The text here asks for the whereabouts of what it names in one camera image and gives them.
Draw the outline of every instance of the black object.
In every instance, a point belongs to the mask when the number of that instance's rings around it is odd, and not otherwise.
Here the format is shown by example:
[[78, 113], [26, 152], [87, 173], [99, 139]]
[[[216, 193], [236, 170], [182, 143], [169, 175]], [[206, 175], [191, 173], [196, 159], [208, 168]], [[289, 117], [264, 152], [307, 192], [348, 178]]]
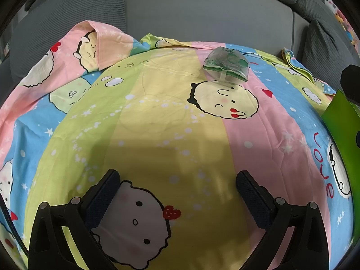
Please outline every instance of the black object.
[[295, 226], [283, 260], [276, 270], [328, 270], [329, 251], [325, 227], [315, 202], [289, 205], [273, 198], [247, 171], [236, 176], [236, 188], [258, 227], [265, 229], [262, 240], [241, 270], [267, 270], [289, 226]]
[[67, 226], [89, 270], [116, 270], [96, 242], [90, 229], [97, 227], [120, 187], [120, 176], [108, 170], [83, 198], [67, 205], [40, 204], [31, 232], [29, 270], [81, 270], [67, 244], [62, 226]]
[[360, 67], [349, 65], [341, 73], [341, 87], [348, 101], [360, 106]]

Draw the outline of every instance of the green folder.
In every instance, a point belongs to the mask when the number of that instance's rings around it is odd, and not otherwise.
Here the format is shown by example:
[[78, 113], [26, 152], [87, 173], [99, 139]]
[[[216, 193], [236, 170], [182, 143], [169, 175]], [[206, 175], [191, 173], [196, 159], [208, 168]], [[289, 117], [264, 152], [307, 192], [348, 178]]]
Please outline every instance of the green folder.
[[360, 110], [341, 90], [322, 115], [343, 159], [349, 177], [354, 206], [353, 238], [360, 238], [360, 148], [356, 135], [360, 131]]

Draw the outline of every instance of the cartoon bedsheet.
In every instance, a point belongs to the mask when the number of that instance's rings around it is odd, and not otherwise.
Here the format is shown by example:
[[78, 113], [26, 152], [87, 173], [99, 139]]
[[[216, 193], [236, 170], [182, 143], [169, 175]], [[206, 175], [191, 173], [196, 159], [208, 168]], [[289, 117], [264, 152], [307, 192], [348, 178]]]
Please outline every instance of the cartoon bedsheet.
[[[202, 69], [217, 46], [247, 56], [248, 82], [220, 85]], [[118, 269], [239, 269], [263, 235], [235, 188], [246, 169], [273, 196], [319, 205], [333, 269], [353, 228], [347, 174], [319, 116], [334, 90], [291, 51], [283, 58], [77, 24], [0, 110], [1, 195], [25, 245], [42, 201], [83, 196], [111, 168], [122, 183], [92, 232]]]

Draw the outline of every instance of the red strawberry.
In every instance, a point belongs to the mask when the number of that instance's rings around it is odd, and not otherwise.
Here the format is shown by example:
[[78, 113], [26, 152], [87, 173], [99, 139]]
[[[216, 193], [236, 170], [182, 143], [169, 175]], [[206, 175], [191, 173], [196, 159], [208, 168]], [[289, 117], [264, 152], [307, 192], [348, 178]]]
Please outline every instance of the red strawberry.
[[166, 206], [162, 212], [162, 216], [165, 219], [171, 220], [171, 219], [177, 219], [181, 215], [181, 211], [179, 209], [174, 209], [174, 206]]
[[272, 91], [270, 90], [266, 90], [266, 89], [261, 89], [267, 96], [272, 97]]
[[51, 50], [53, 53], [55, 53], [55, 52], [58, 51], [58, 47], [59, 47], [59, 46], [61, 46], [61, 42], [57, 42], [56, 44], [54, 44], [54, 45], [50, 48], [50, 50]]

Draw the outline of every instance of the screw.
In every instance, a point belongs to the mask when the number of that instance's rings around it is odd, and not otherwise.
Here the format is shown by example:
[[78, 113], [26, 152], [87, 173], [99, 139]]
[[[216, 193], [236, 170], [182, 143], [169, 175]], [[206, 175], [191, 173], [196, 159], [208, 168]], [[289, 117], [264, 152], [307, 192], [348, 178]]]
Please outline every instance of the screw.
[[278, 203], [279, 205], [284, 205], [285, 204], [285, 200], [283, 198], [276, 198], [275, 199], [276, 203]]
[[79, 198], [79, 197], [75, 197], [75, 198], [72, 198], [72, 199], [71, 199], [71, 204], [76, 205], [76, 204], [78, 204], [78, 203], [80, 203], [80, 198]]
[[47, 203], [46, 203], [46, 202], [42, 202], [42, 203], [40, 204], [40, 209], [44, 209], [44, 208], [46, 208], [46, 206], [47, 206]]
[[310, 202], [310, 207], [312, 209], [316, 209], [317, 208], [317, 204], [315, 202]]

